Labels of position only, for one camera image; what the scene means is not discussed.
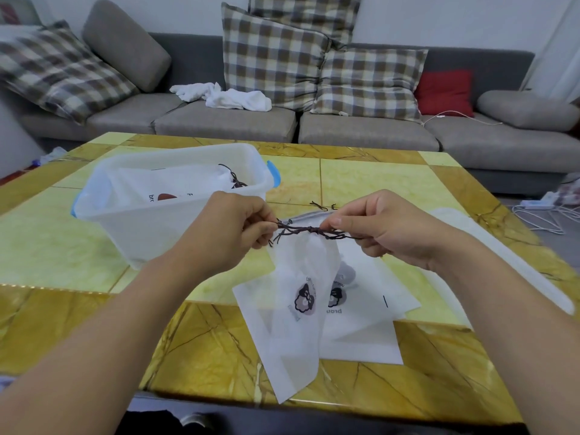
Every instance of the white plastic container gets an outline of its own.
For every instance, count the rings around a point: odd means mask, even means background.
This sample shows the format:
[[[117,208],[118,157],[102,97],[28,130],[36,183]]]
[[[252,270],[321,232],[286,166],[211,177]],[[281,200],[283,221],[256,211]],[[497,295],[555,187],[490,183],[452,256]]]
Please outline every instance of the white plastic container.
[[[216,165],[232,169],[247,187],[230,192],[266,197],[280,183],[272,162],[264,162],[247,143],[135,153],[102,160],[78,194],[71,215],[100,224],[134,269],[169,250],[204,208],[209,195],[175,198],[132,206],[115,206],[115,192],[107,172],[120,167],[157,169],[183,165]]]

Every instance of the sofa backrest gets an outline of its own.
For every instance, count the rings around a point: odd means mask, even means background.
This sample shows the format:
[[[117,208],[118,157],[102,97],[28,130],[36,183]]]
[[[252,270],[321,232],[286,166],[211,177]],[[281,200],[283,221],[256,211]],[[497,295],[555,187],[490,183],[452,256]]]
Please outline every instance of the sofa backrest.
[[[225,87],[221,36],[151,34],[171,55],[172,65],[156,88],[168,92],[172,85],[218,82]],[[424,71],[473,70],[472,101],[489,90],[519,90],[534,54],[521,50],[462,49],[458,47],[351,44],[365,49],[423,49],[429,54]]]

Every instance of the sofa armrest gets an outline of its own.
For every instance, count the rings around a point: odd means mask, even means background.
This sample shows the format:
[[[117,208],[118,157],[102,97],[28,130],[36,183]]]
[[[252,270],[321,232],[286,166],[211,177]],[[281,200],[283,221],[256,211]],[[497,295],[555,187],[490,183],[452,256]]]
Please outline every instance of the sofa armrest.
[[[516,128],[569,131],[580,119],[580,108],[531,92],[490,90],[477,100],[477,109]]]

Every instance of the coffee table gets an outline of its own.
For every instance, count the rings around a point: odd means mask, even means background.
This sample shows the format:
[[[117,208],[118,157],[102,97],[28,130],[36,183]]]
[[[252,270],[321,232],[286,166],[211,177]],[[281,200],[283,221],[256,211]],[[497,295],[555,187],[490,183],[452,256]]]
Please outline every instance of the coffee table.
[[[91,170],[121,153],[234,143],[107,133],[0,187],[0,373],[19,375],[135,276],[99,226],[69,210]],[[552,280],[576,305],[580,278],[446,153],[250,142],[282,176],[266,199],[280,218],[392,189],[419,207],[456,208]],[[285,405],[469,424],[521,422],[475,334],[415,268],[385,262],[422,303],[395,328],[404,366],[322,360]],[[140,387],[169,397],[276,404],[231,288],[273,269],[253,250],[199,286],[157,345]]]

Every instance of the brown and white plaid cushion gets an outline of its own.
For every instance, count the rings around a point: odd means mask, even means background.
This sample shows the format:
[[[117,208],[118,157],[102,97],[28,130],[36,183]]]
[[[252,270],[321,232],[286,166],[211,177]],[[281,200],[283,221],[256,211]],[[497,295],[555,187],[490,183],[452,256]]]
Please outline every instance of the brown and white plaid cushion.
[[[413,92],[426,58],[427,50],[331,50],[310,112],[420,123]]]
[[[77,124],[139,92],[79,41],[66,21],[0,42],[0,80],[41,108]]]
[[[226,87],[260,90],[275,107],[307,111],[330,40],[221,4]]]
[[[252,15],[320,32],[342,49],[353,38],[361,0],[250,0]]]

